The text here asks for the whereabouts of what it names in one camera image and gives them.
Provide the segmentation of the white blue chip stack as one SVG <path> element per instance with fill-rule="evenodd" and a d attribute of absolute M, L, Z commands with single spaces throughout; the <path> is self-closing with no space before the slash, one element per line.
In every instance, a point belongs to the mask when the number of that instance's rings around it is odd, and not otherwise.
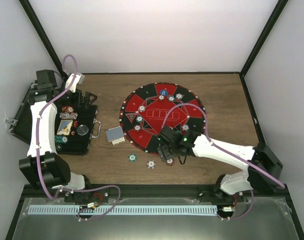
<path fill-rule="evenodd" d="M 149 169 L 154 169 L 155 166 L 156 166 L 156 162 L 155 162 L 154 160 L 149 160 L 149 161 L 147 162 L 147 167 L 148 167 Z"/>

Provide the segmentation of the blue green poker chip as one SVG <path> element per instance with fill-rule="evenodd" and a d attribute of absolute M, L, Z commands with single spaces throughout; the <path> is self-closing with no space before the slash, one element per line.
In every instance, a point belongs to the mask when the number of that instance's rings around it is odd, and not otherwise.
<path fill-rule="evenodd" d="M 137 121 L 138 123 L 141 123 L 141 122 L 143 121 L 143 118 L 142 118 L 141 116 L 138 116 L 138 117 L 136 118 L 136 121 Z"/>
<path fill-rule="evenodd" d="M 172 96 L 172 95 L 170 95 L 170 96 L 168 97 L 168 100 L 169 100 L 170 102 L 173 102 L 173 101 L 175 101 L 175 97 Z"/>

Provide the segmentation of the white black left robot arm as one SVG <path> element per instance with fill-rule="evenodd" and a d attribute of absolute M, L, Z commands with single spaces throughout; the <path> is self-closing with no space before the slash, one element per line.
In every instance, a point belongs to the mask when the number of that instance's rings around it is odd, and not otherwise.
<path fill-rule="evenodd" d="M 76 86 L 84 80 L 81 73 L 73 73 L 67 80 L 63 92 L 55 95 L 52 83 L 39 84 L 37 91 L 29 98 L 32 116 L 32 136 L 27 158 L 19 161 L 19 168 L 31 186 L 36 189 L 48 188 L 63 191 L 70 189 L 83 202 L 90 201 L 94 196 L 92 187 L 86 185 L 86 177 L 71 172 L 68 163 L 57 154 L 55 137 L 61 137 L 61 144 L 71 144 L 69 137 L 72 132 L 78 136 L 73 126 L 74 119 L 61 119 L 55 127 L 57 103 L 76 96 Z"/>

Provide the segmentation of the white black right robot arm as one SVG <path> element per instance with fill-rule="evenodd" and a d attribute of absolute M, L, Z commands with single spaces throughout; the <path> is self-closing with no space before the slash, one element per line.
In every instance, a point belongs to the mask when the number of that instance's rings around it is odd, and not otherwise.
<path fill-rule="evenodd" d="M 158 139 L 167 155 L 209 158 L 238 168 L 239 172 L 218 178 L 214 195 L 221 202 L 243 191 L 255 190 L 271 195 L 277 189 L 285 188 L 279 180 L 282 164 L 263 143 L 236 145 L 212 139 L 207 133 L 188 130 L 181 134 L 169 126 L 162 128 Z"/>

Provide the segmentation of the mixed chips in case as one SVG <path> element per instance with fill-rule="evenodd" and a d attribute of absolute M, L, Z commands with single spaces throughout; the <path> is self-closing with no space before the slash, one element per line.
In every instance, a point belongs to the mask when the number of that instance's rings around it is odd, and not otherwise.
<path fill-rule="evenodd" d="M 62 111 L 60 112 L 59 117 L 62 120 L 76 120 L 78 113 L 73 106 L 62 106 Z"/>

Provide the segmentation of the round red black poker mat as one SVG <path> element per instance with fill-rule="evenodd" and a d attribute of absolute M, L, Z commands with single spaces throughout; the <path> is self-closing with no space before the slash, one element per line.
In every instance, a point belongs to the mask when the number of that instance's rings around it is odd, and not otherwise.
<path fill-rule="evenodd" d="M 160 91 L 167 90 L 168 95 L 160 100 Z M 182 99 L 177 99 L 176 94 L 182 94 Z M 174 96 L 175 101 L 168 100 Z M 144 106 L 145 111 L 140 112 L 139 106 Z M 175 83 L 156 82 L 149 83 L 134 90 L 123 101 L 119 114 L 119 122 L 126 139 L 138 149 L 156 155 L 159 140 L 157 135 L 163 125 L 185 134 L 183 125 L 188 125 L 189 130 L 202 133 L 205 128 L 205 107 L 199 97 L 191 90 Z"/>

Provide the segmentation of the black poker set case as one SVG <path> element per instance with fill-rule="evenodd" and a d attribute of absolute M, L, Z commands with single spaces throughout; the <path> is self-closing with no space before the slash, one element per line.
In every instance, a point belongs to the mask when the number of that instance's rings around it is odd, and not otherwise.
<path fill-rule="evenodd" d="M 7 119 L 9 132 L 29 144 L 32 137 L 32 113 L 28 99 L 37 90 L 37 83 L 30 85 L 14 118 Z M 58 154 L 86 155 L 89 151 L 98 107 L 94 105 L 97 96 L 77 89 L 67 93 L 55 102 L 55 147 Z"/>

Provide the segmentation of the blue small blind button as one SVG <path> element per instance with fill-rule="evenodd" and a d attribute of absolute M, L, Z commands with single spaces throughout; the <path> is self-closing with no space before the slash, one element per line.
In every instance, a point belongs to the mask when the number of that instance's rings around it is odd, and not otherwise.
<path fill-rule="evenodd" d="M 162 95 L 162 96 L 167 96 L 167 95 L 168 95 L 168 91 L 165 90 L 165 89 L 162 89 L 162 90 L 160 91 L 160 95 Z"/>

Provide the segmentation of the card deck in case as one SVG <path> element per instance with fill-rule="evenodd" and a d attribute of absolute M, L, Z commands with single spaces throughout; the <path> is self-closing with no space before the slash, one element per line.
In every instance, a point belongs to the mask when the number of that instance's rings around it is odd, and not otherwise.
<path fill-rule="evenodd" d="M 71 132 L 71 128 L 73 126 L 73 120 L 70 119 L 63 119 L 61 120 L 58 130 L 57 130 L 57 135 L 58 136 L 69 136 Z"/>

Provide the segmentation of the playing card deck box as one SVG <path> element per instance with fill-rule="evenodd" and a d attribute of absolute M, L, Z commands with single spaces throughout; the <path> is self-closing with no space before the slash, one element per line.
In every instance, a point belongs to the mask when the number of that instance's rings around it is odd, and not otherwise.
<path fill-rule="evenodd" d="M 106 132 L 107 141 L 112 145 L 117 145 L 125 141 L 121 126 L 108 129 Z"/>

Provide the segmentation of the black dealer button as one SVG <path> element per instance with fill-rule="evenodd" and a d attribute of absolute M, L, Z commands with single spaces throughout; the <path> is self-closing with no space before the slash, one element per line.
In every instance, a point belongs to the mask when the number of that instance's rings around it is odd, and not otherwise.
<path fill-rule="evenodd" d="M 76 132 L 80 136 L 85 136 L 88 134 L 89 128 L 85 124 L 81 124 L 77 127 Z"/>

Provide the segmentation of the light blue slotted rail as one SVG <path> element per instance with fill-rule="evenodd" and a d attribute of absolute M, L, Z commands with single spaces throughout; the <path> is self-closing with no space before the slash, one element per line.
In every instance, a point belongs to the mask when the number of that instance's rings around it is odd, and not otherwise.
<path fill-rule="evenodd" d="M 81 210 L 75 205 L 31 205 L 30 215 L 102 215 L 110 210 L 110 206 L 100 206 L 96 209 Z M 189 216 L 216 216 L 217 207 L 212 205 L 117 205 L 110 215 L 189 215 Z"/>

